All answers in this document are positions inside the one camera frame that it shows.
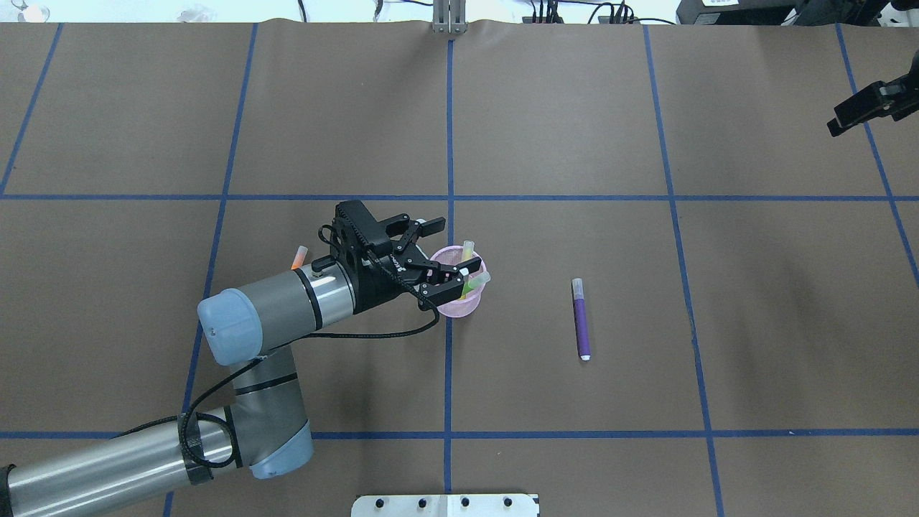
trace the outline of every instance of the green marker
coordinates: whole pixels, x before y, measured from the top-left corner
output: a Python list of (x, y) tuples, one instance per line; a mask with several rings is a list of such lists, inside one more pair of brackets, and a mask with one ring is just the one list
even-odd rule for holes
[(477, 275), (475, 278), (472, 278), (469, 281), (467, 281), (466, 285), (464, 285), (462, 288), (463, 298), (465, 298), (467, 294), (471, 293), (472, 291), (488, 283), (488, 281), (490, 281), (491, 279), (492, 279), (492, 274), (489, 273), (488, 271), (485, 271)]

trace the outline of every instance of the blue tape line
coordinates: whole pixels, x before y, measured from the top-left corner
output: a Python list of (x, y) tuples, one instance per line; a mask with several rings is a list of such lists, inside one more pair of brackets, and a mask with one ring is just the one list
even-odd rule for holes
[(806, 436), (919, 436), (919, 429), (866, 428), (866, 429), (763, 429), (712, 431), (715, 438), (794, 438)]
[(454, 440), (609, 440), (705, 438), (706, 431), (456, 431)]
[(446, 201), (443, 195), (386, 194), (230, 194), (230, 201)]
[[(453, 44), (447, 41), (447, 245), (456, 242), (456, 190), (453, 183)], [(453, 319), (447, 318), (444, 346), (444, 493), (452, 490), (453, 444)]]
[[(226, 173), (223, 177), (223, 193), (221, 195), (221, 206), (217, 211), (217, 223), (214, 225), (214, 237), (210, 243), (210, 258), (208, 259), (208, 274), (204, 280), (204, 292), (201, 295), (201, 299), (207, 298), (210, 296), (210, 287), (214, 279), (214, 267), (217, 263), (217, 250), (220, 247), (221, 242), (221, 232), (223, 230), (223, 215), (226, 214), (227, 206), (227, 197), (230, 192), (230, 181), (233, 177), (233, 162), (236, 157), (236, 144), (239, 140), (239, 128), (243, 123), (243, 111), (245, 108), (245, 94), (249, 87), (249, 74), (252, 71), (252, 56), (255, 52), (255, 37), (258, 35), (258, 24), (252, 24), (252, 34), (249, 37), (249, 53), (246, 56), (245, 61), (245, 71), (243, 73), (243, 84), (240, 87), (239, 92), (239, 103), (236, 107), (236, 121), (233, 124), (233, 138), (230, 142), (230, 154), (227, 157), (227, 168)], [(182, 411), (188, 411), (188, 407), (191, 404), (191, 393), (195, 386), (195, 373), (198, 370), (198, 357), (201, 352), (201, 339), (203, 338), (203, 330), (201, 325), (198, 324), (198, 329), (195, 331), (195, 344), (191, 350), (191, 360), (188, 364), (188, 377), (185, 384), (185, 396), (182, 399)]]
[(109, 431), (0, 431), (2, 440), (108, 440), (118, 435)]
[(738, 195), (684, 195), (674, 196), (677, 201), (816, 201), (816, 202), (878, 202), (885, 196), (738, 196)]
[[(117, 431), (0, 431), (0, 440), (109, 440)], [(694, 438), (919, 436), (919, 428), (739, 429), (674, 431), (314, 431), (314, 440), (645, 440)]]
[(654, 101), (654, 117), (657, 119), (657, 136), (661, 144), (661, 158), (664, 161), (664, 177), (667, 182), (667, 195), (670, 198), (670, 218), (674, 226), (676, 241), (676, 257), (680, 266), (680, 277), (683, 281), (683, 298), (686, 303), (686, 313), (689, 316), (689, 329), (692, 333), (692, 348), (696, 363), (696, 382), (698, 384), (698, 398), (702, 407), (702, 423), (705, 426), (706, 445), (709, 449), (709, 468), (711, 470), (711, 485), (715, 496), (715, 510), (718, 517), (724, 517), (724, 503), (721, 497), (721, 481), (718, 473), (718, 459), (715, 455), (715, 441), (711, 436), (711, 416), (709, 415), (709, 396), (705, 387), (705, 374), (702, 370), (702, 353), (698, 347), (698, 333), (696, 331), (696, 315), (692, 307), (692, 294), (689, 291), (689, 275), (686, 272), (686, 257), (683, 254), (683, 237), (680, 233), (679, 215), (676, 212), (676, 197), (674, 193), (674, 180), (670, 170), (670, 156), (667, 153), (667, 139), (664, 135), (664, 116), (661, 112), (661, 100), (657, 91), (657, 77), (654, 73), (654, 57), (651, 47), (651, 34), (647, 26), (642, 26), (644, 33), (644, 48), (648, 57), (648, 74), (651, 78), (651, 94)]
[(443, 440), (442, 431), (313, 431), (314, 440)]
[(447, 318), (445, 332), (446, 349), (444, 350), (444, 493), (452, 490), (453, 478), (453, 445), (450, 435), (453, 432), (453, 318)]
[(454, 40), (447, 42), (447, 219), (449, 220), (449, 229), (447, 230), (447, 245), (453, 246), (453, 218), (454, 200), (456, 191), (453, 184), (453, 43)]
[(163, 501), (163, 517), (171, 517), (172, 515), (172, 498), (173, 492), (166, 494), (166, 499)]
[(458, 195), (456, 201), (667, 201), (667, 196), (641, 194), (611, 195)]
[(5, 194), (22, 201), (217, 201), (220, 194)]
[[(677, 194), (677, 201), (805, 201), (805, 202), (888, 202), (888, 196), (747, 196), (733, 194)], [(4, 194), (10, 201), (220, 201), (221, 194)], [(449, 201), (450, 196), (426, 194), (229, 194), (227, 201)], [(453, 201), (670, 201), (670, 196), (654, 194), (609, 195), (462, 195)], [(893, 196), (897, 202), (919, 201), (919, 196)]]
[[(843, 54), (843, 64), (845, 65), (845, 74), (849, 78), (849, 87), (852, 88), (852, 94), (855, 95), (858, 93), (858, 86), (856, 86), (855, 74), (852, 72), (852, 64), (849, 61), (849, 51), (845, 46), (843, 26), (838, 23), (836, 24), (836, 38), (839, 40), (839, 50)], [(871, 153), (874, 155), (874, 162), (878, 166), (880, 181), (884, 185), (884, 191), (887, 192), (887, 201), (891, 205), (893, 221), (897, 224), (897, 232), (900, 233), (900, 240), (903, 244), (903, 250), (906, 252), (907, 261), (910, 263), (910, 270), (913, 272), (913, 280), (916, 283), (916, 287), (919, 287), (919, 268), (916, 268), (916, 259), (913, 255), (913, 247), (910, 246), (909, 237), (907, 237), (906, 229), (903, 227), (903, 221), (900, 218), (900, 210), (897, 209), (897, 201), (893, 196), (891, 183), (887, 179), (887, 172), (884, 170), (884, 162), (880, 159), (880, 152), (878, 151), (878, 144), (874, 140), (874, 133), (871, 132), (871, 126), (867, 122), (865, 122), (864, 125), (865, 135), (868, 138), (868, 144), (871, 146)]]
[(48, 49), (48, 56), (45, 57), (45, 64), (41, 67), (39, 80), (35, 84), (35, 89), (32, 90), (32, 98), (28, 101), (26, 115), (22, 118), (22, 124), (19, 125), (19, 133), (16, 135), (16, 141), (13, 143), (13, 151), (9, 154), (9, 160), (6, 161), (6, 169), (3, 173), (3, 179), (0, 179), (0, 196), (2, 196), (6, 191), (6, 184), (9, 182), (10, 175), (13, 174), (13, 165), (16, 163), (16, 156), (19, 154), (19, 146), (22, 145), (23, 138), (26, 137), (28, 121), (31, 120), (32, 111), (35, 110), (35, 103), (39, 100), (39, 92), (41, 91), (41, 86), (45, 83), (45, 77), (48, 75), (48, 69), (51, 67), (51, 59), (54, 58), (54, 51), (57, 50), (58, 41), (61, 40), (62, 31), (63, 23), (59, 23), (57, 30), (54, 31), (54, 39), (51, 40), (51, 47)]

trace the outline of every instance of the metal plate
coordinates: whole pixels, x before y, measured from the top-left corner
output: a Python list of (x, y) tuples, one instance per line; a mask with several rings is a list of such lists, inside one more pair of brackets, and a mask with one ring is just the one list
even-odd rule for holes
[(539, 517), (539, 495), (364, 496), (357, 498), (354, 501), (354, 505), (351, 506), (351, 517), (403, 517), (409, 515)]

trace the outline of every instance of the marker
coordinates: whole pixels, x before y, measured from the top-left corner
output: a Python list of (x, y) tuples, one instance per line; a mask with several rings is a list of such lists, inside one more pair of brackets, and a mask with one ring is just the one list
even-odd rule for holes
[[(465, 240), (465, 241), (463, 241), (463, 242), (462, 242), (462, 255), (459, 256), (459, 261), (460, 261), (460, 262), (465, 262), (466, 260), (471, 259), (471, 258), (472, 258), (472, 252), (473, 252), (474, 250), (475, 250), (475, 243), (474, 243), (474, 242), (472, 242), (472, 241), (470, 241), (470, 240)], [(466, 282), (466, 285), (463, 286), (462, 295), (459, 297), (460, 300), (465, 300), (465, 299), (466, 299), (466, 293), (468, 293), (469, 291), (471, 291), (471, 289), (469, 289), (468, 291), (466, 290), (466, 287), (467, 287), (468, 285), (469, 285), (469, 282), (467, 281), (467, 282)]]
[(476, 289), (479, 289), (480, 286), (483, 286), (484, 284), (488, 283), (489, 281), (491, 281), (491, 279), (492, 279), (492, 275), (488, 271), (483, 271), (479, 273), (478, 275), (470, 278), (466, 282), (466, 285), (463, 286), (462, 288), (462, 295), (465, 296), (475, 291)]
[(574, 297), (574, 332), (577, 335), (577, 354), (581, 361), (590, 361), (590, 337), (587, 335), (587, 308), (584, 305), (584, 281), (572, 280)]
[(303, 262), (306, 260), (306, 246), (301, 246), (297, 248), (297, 255), (293, 258), (293, 265), (290, 266), (292, 270), (295, 270), (303, 265)]

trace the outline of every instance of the metal bracket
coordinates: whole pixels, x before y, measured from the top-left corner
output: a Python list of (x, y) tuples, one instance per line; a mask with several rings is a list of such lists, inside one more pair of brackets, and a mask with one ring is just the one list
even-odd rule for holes
[(438, 34), (462, 34), (466, 23), (466, 0), (434, 0), (431, 30)]
[(539, 517), (536, 494), (453, 494), (364, 496), (351, 506), (351, 517)]

